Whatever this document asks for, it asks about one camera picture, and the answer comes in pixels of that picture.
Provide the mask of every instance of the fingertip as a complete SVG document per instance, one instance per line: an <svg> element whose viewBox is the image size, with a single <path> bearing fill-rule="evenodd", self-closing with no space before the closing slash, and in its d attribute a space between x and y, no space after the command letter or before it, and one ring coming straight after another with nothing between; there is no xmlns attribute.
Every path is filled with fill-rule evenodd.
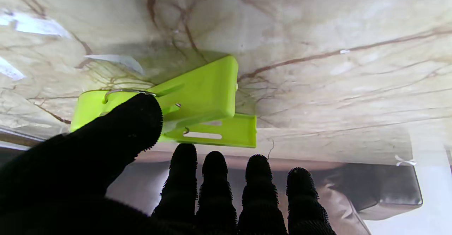
<svg viewBox="0 0 452 235"><path fill-rule="evenodd" d="M310 172L301 167L290 170L287 175L286 195L292 196L296 194L308 195L315 199L319 198Z"/></svg>
<svg viewBox="0 0 452 235"><path fill-rule="evenodd" d="M202 165L202 175L227 175L227 164L222 153L212 151L207 154Z"/></svg>
<svg viewBox="0 0 452 235"><path fill-rule="evenodd" d="M245 179L250 180L253 177L265 176L272 179L272 171L268 159L260 154L251 156L246 165Z"/></svg>

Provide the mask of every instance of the green plastic bracket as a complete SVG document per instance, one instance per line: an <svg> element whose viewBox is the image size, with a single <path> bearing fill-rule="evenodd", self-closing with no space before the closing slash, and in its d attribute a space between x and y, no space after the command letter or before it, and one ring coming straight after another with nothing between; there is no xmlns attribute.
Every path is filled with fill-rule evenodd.
<svg viewBox="0 0 452 235"><path fill-rule="evenodd" d="M255 148L256 132L256 116L236 113L232 118L175 129L162 134L159 141Z"/></svg>
<svg viewBox="0 0 452 235"><path fill-rule="evenodd" d="M194 124L232 118L235 114L238 64L226 56L174 79L147 89L157 94L163 112L163 133ZM132 92L94 90L80 95L71 132L136 95Z"/></svg>

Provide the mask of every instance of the metal ring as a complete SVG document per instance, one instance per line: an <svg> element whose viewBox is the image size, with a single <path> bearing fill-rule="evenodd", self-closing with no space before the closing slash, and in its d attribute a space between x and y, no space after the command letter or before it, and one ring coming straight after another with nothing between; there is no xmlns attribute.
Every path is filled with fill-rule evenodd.
<svg viewBox="0 0 452 235"><path fill-rule="evenodd" d="M109 92L105 93L104 101L105 103L108 102L108 95L115 93L115 92L134 92L134 93L138 93L138 94L144 94L144 95L151 95L156 97L157 94L156 93L152 93L152 92L148 92L148 91L144 91L144 90L137 90L137 89L112 89Z"/></svg>

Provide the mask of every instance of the marble surface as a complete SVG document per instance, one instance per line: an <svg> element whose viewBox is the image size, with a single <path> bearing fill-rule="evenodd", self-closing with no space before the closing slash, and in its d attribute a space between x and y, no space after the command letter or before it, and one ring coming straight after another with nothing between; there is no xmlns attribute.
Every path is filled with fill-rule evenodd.
<svg viewBox="0 0 452 235"><path fill-rule="evenodd" d="M452 0L0 0L0 10L3 128L66 132L86 90L146 89L232 54L236 111L258 116L258 148L220 148L228 155L396 164L413 137L452 145ZM143 72L85 58L102 54Z"/></svg>

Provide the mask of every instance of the gloved hand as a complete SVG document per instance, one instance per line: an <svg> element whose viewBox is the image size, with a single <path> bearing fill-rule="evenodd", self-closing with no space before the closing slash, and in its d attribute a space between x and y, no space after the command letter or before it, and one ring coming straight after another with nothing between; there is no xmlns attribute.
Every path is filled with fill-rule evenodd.
<svg viewBox="0 0 452 235"><path fill-rule="evenodd" d="M237 223L232 206L231 187L227 181L225 159L218 151L210 152L202 166L203 183L196 214L197 156L194 145L180 144L174 151L169 176L163 186L161 201L151 218L168 224L176 231L194 234L287 234L278 209L278 195L272 183L267 158L255 155L246 167L243 211ZM289 234L333 235L325 209L308 171L295 168L287 176L289 198Z"/></svg>

